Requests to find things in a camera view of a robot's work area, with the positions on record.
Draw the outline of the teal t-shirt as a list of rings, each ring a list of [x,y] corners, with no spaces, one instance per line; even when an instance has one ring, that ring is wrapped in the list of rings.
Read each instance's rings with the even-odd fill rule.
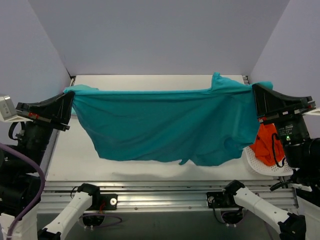
[[[192,161],[242,156],[259,131],[252,85],[214,73],[199,90],[91,93],[77,115],[97,155],[112,161]]]

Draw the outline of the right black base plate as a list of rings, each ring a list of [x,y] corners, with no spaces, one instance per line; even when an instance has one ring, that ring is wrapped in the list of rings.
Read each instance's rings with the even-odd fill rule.
[[[239,208],[233,196],[222,191],[207,192],[206,200],[210,209]]]

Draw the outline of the orange t-shirt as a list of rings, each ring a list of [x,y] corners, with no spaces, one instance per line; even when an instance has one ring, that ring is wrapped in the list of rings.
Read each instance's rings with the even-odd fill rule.
[[[285,153],[274,124],[261,124],[255,142],[249,147],[255,157],[266,166],[283,167]]]

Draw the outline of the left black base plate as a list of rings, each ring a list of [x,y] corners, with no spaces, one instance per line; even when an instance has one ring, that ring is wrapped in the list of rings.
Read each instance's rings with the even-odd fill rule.
[[[118,195],[115,193],[100,194],[92,198],[91,210],[113,211],[117,209]]]

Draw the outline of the mint green folded t-shirt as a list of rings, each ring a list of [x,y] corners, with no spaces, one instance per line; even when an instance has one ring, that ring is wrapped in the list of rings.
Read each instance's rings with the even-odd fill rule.
[[[96,94],[100,89],[96,87],[91,87],[85,84],[78,84],[66,87],[63,90],[63,93],[74,93],[71,106],[71,115],[78,116],[82,111],[82,108],[85,107],[86,100],[90,94]]]

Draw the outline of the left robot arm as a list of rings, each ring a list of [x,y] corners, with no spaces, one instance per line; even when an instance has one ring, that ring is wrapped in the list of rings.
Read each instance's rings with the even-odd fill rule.
[[[21,126],[17,145],[0,146],[0,226],[6,240],[63,240],[86,210],[100,206],[99,187],[84,183],[54,221],[37,228],[46,182],[40,165],[53,131],[69,129],[74,96],[70,91],[18,105],[7,95],[0,97],[0,120]]]

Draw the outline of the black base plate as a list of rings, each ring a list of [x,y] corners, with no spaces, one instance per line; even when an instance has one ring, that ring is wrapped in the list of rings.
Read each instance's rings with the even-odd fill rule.
[[[207,192],[206,200],[210,209],[239,208],[233,196],[222,191]]]
[[[118,195],[115,193],[100,194],[92,198],[91,210],[113,211],[117,209]]]

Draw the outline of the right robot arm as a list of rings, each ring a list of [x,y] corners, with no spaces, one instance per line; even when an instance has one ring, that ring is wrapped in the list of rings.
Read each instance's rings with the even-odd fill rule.
[[[222,190],[227,206],[246,209],[269,224],[282,240],[318,240],[320,238],[320,139],[311,138],[304,115],[316,111],[310,96],[294,97],[267,88],[252,86],[260,123],[274,124],[286,162],[293,169],[291,177],[270,187],[275,191],[292,187],[304,208],[303,214],[290,213],[267,202],[233,180]]]

